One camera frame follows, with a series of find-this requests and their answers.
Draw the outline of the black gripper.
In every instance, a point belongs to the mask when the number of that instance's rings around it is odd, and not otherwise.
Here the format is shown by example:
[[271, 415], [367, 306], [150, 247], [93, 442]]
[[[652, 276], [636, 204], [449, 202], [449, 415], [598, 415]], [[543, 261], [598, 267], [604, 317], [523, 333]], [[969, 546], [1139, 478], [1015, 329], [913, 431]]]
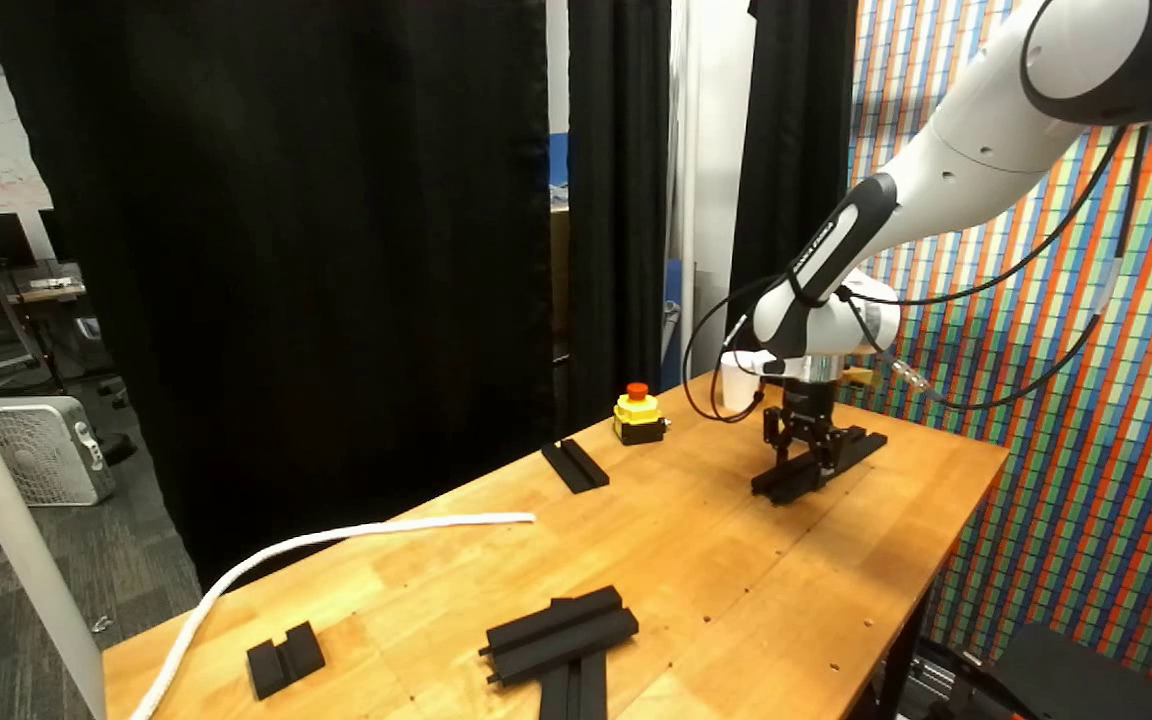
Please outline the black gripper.
[[822, 472], [838, 470], [840, 437], [832, 427], [832, 406], [838, 406], [838, 383], [822, 381], [790, 381], [784, 383], [784, 409], [766, 409], [766, 445], [772, 448], [772, 461], [784, 463], [790, 448], [798, 442], [790, 415], [810, 415], [810, 452], [815, 457]]

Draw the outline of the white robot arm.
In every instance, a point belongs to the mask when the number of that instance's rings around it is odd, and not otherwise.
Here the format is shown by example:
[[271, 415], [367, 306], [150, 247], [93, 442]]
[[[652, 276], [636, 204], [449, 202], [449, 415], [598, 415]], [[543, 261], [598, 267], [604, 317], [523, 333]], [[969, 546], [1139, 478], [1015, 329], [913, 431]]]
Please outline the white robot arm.
[[939, 96], [930, 123], [866, 178], [754, 306], [784, 406], [766, 442], [828, 470], [868, 431], [832, 425], [838, 366], [894, 338], [895, 307], [848, 307], [859, 261], [1011, 207], [1086, 130], [1152, 123], [1152, 0], [1024, 0]]

